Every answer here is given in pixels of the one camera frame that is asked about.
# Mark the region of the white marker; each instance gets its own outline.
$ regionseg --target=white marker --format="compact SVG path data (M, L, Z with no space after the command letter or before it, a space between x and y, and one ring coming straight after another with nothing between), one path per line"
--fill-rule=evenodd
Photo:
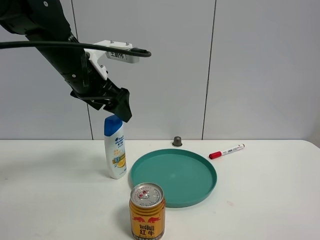
M209 158L210 159L216 159L216 158L221 157L223 155L227 155L227 154L239 151L239 150L244 149L244 148L245 148L245 145L244 144L240 144L240 145L237 145L237 146L235 146L233 148L230 148L230 149L227 149L227 150L224 150L224 151L216 151L214 153L211 153L211 154L209 154Z

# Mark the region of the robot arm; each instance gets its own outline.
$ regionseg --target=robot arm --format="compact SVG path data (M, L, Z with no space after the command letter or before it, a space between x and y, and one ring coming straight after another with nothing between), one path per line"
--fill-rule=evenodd
M25 35L29 41L74 42L59 0L1 0L0 25L12 34ZM105 47L135 50L130 43L104 40L96 43ZM132 116L129 91L118 88L109 78L106 67L98 59L106 54L109 59L127 63L139 61L137 56L83 48L37 47L39 52L71 86L71 96L95 108L114 113L124 122Z

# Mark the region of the white table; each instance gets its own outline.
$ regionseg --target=white table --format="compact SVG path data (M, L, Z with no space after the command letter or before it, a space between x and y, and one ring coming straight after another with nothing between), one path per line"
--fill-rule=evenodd
M319 240L320 149L303 140L183 141L211 160L203 202L167 208L163 240ZM170 141L126 141L127 167ZM1 140L0 240L130 240L129 173L106 176L101 140Z

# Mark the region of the green tray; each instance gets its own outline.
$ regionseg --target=green tray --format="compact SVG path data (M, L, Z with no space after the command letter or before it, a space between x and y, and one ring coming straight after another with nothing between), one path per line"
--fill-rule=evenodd
M143 155L133 164L130 176L134 186L159 185L168 208L200 203L217 183L217 172L207 159L181 149L161 149Z

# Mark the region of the gold can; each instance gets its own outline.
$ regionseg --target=gold can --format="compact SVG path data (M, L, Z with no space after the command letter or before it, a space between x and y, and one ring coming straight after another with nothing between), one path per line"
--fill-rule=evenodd
M129 208L131 231L136 240L158 240L164 235L166 201L160 186L154 183L135 186Z

